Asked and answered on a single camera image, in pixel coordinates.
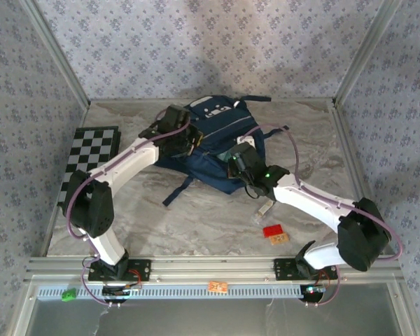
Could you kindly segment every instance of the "black and white checkerboard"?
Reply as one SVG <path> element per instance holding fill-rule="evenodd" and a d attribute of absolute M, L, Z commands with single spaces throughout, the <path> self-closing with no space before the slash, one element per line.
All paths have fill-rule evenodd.
<path fill-rule="evenodd" d="M 65 200 L 70 176 L 76 170 L 88 172 L 118 154 L 120 136 L 118 126 L 76 129 L 57 205 L 61 205 Z"/>

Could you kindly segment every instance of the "blue patterned wall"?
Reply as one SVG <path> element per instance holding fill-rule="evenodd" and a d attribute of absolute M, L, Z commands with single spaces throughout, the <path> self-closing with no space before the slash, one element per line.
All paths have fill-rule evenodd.
<path fill-rule="evenodd" d="M 333 97 L 382 0 L 37 0 L 90 99 Z"/>
<path fill-rule="evenodd" d="M 364 178 L 405 243 L 400 261 L 420 316 L 420 0 L 403 1 L 344 114 Z"/>
<path fill-rule="evenodd" d="M 0 1 L 0 335 L 40 251 L 81 114 L 18 1 Z"/>

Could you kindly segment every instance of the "gray marble table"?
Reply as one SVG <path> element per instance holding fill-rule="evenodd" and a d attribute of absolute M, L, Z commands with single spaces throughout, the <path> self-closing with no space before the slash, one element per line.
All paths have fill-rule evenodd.
<path fill-rule="evenodd" d="M 120 150 L 130 145 L 156 113 L 170 103 L 188 101 L 96 101 L 85 119 L 85 127 L 118 125 L 122 132 Z M 259 123 L 287 124 L 300 152 L 303 180 L 342 197 L 353 192 L 342 152 L 336 140 L 325 102 L 249 102 Z M 293 171 L 295 156 L 285 135 L 267 140 L 267 163 Z M 251 220 L 265 198 L 251 199 L 244 190 L 225 195 L 200 181 L 194 181 L 168 207 L 162 201 L 185 176 L 167 169 L 149 167 L 124 185 L 114 199 L 113 229 L 130 255 L 140 256 L 224 256 L 292 255 L 310 240 L 323 239 L 330 229 L 305 213 L 276 204 L 262 226 L 281 224 L 290 241 L 272 246 L 262 228 Z M 84 256 L 88 245 L 67 233 L 65 218 L 55 223 L 49 256 Z"/>

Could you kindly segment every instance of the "red block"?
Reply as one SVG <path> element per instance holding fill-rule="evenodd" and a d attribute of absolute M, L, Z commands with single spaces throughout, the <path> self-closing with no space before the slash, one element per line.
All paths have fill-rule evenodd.
<path fill-rule="evenodd" d="M 280 235 L 283 233 L 283 229 L 281 228 L 280 224 L 273 225 L 273 226 L 267 226 L 263 228 L 263 235 L 265 238 Z"/>

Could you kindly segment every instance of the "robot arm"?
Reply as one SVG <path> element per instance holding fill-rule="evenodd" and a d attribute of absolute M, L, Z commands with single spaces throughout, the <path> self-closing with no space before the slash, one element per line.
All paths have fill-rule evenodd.
<path fill-rule="evenodd" d="M 296 263 L 302 275 L 312 277 L 326 266 L 341 264 L 367 271 L 389 243 L 389 232 L 369 218 L 343 206 L 346 204 L 382 219 L 375 204 L 369 199 L 354 202 L 305 184 L 306 190 L 322 197 L 313 196 L 299 185 L 294 174 L 287 169 L 266 166 L 250 144 L 241 143 L 230 152 L 230 176 L 242 179 L 260 196 L 292 205 L 312 215 L 337 233 L 336 239 L 319 243 L 311 241 L 298 253 Z"/>
<path fill-rule="evenodd" d="M 160 136 L 185 127 L 189 119 L 188 110 L 171 105 L 161 120 L 140 133 L 134 143 L 111 161 L 88 173 L 75 171 L 70 178 L 66 200 L 62 205 L 64 215 L 76 190 L 85 180 L 96 176 L 73 200 L 70 219 L 88 236 L 100 256 L 100 263 L 116 279 L 126 270 L 128 254 L 111 228 L 114 218 L 112 199 L 126 182 L 159 158 L 192 153 L 202 139 L 202 133 L 195 126 L 188 124 L 182 132 L 167 138 Z"/>

